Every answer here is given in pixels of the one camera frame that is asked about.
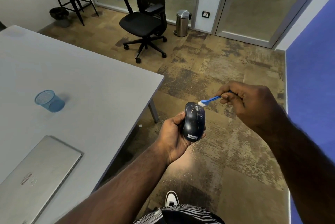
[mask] left hand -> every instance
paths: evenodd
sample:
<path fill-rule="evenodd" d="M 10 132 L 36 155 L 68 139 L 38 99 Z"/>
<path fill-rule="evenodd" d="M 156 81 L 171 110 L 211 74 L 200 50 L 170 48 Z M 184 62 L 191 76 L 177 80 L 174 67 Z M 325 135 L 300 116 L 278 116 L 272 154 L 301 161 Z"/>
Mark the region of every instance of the left hand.
<path fill-rule="evenodd" d="M 185 153 L 186 149 L 193 143 L 186 140 L 180 133 L 178 125 L 184 118 L 185 112 L 180 112 L 175 117 L 165 120 L 156 140 L 159 147 L 167 152 L 168 165 L 179 159 Z"/>

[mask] blue wall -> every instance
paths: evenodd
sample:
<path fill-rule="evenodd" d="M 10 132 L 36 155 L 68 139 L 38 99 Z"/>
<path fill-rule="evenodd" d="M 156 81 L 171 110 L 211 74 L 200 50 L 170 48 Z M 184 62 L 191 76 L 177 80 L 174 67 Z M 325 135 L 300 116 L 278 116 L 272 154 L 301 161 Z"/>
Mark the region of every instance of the blue wall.
<path fill-rule="evenodd" d="M 335 161 L 335 0 L 286 51 L 288 114 Z M 291 199 L 292 224 L 302 223 Z"/>

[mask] chair seat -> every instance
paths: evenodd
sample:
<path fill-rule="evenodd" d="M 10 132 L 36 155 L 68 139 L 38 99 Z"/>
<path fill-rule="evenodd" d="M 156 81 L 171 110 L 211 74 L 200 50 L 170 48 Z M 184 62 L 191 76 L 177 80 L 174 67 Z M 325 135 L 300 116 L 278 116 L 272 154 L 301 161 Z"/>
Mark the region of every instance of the chair seat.
<path fill-rule="evenodd" d="M 161 27 L 161 20 L 140 12 L 128 14 L 120 20 L 120 27 L 139 37 L 146 37 Z"/>

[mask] white sneaker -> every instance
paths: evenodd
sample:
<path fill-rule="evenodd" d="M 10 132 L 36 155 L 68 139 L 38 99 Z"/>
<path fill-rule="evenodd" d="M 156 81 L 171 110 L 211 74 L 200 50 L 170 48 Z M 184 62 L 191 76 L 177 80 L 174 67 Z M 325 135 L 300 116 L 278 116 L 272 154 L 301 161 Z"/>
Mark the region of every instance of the white sneaker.
<path fill-rule="evenodd" d="M 176 206 L 179 205 L 179 199 L 174 191 L 169 191 L 165 197 L 165 206 Z"/>

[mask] blue brush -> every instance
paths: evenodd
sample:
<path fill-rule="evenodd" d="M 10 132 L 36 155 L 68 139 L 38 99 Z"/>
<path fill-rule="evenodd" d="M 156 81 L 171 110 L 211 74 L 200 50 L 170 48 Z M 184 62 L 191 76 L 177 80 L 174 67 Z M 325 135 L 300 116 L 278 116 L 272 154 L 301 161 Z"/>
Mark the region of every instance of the blue brush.
<path fill-rule="evenodd" d="M 212 99 L 209 99 L 209 100 L 201 100 L 200 102 L 198 102 L 198 105 L 202 106 L 202 107 L 205 107 L 205 106 L 208 106 L 208 104 L 211 101 L 215 101 L 215 100 L 220 99 L 220 98 L 221 98 L 220 96 L 215 96 L 215 97 L 213 97 Z"/>

